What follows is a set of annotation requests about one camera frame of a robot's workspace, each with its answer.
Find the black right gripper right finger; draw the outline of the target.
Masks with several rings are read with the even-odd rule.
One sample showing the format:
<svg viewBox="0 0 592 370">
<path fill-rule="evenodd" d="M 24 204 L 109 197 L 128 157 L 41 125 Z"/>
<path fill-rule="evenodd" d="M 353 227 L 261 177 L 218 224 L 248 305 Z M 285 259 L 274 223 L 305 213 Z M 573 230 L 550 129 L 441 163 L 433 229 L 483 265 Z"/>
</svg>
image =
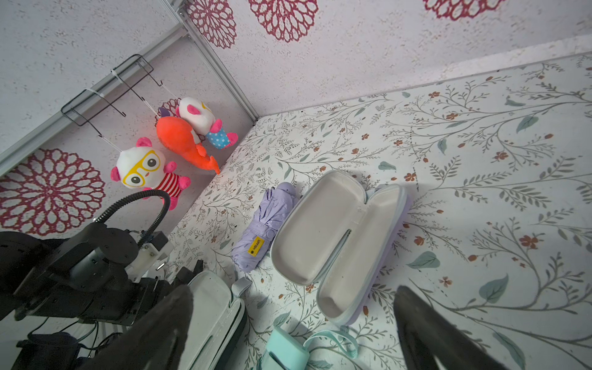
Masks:
<svg viewBox="0 0 592 370">
<path fill-rule="evenodd" d="M 398 287 L 393 311 L 406 368 L 504 368 L 410 288 Z"/>
</svg>

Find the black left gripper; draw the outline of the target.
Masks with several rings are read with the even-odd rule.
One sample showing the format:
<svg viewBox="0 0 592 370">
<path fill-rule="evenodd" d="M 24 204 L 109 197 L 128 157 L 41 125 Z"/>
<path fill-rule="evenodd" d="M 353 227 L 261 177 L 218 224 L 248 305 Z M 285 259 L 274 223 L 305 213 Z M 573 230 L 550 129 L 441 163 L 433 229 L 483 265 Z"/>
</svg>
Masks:
<svg viewBox="0 0 592 370">
<path fill-rule="evenodd" d="M 132 324 L 174 288 L 203 271 L 181 268 L 169 283 L 146 277 L 167 242 L 158 231 L 155 249 L 142 248 L 129 231 L 91 223 L 74 237 L 38 239 L 1 233 L 1 316 L 79 319 Z"/>
</svg>

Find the black umbrella case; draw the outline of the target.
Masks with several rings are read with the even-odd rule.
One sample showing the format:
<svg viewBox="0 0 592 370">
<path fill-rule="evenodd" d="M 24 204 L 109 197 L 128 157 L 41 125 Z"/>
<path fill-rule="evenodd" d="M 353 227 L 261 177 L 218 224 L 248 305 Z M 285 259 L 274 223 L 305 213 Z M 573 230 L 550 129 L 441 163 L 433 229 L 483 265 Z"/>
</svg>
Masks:
<svg viewBox="0 0 592 370">
<path fill-rule="evenodd" d="M 194 311 L 180 358 L 180 369 L 224 369 L 247 323 L 243 299 L 251 287 L 246 277 L 227 286 L 211 271 L 203 271 L 188 285 Z"/>
</svg>

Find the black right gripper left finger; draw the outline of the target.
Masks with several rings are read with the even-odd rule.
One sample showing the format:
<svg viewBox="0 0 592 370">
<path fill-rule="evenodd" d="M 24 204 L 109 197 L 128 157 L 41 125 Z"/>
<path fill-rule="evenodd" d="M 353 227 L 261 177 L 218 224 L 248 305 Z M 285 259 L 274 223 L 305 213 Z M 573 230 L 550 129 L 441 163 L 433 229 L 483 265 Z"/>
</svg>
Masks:
<svg viewBox="0 0 592 370">
<path fill-rule="evenodd" d="M 178 369 L 188 338 L 194 298 L 182 285 L 83 369 Z"/>
</svg>

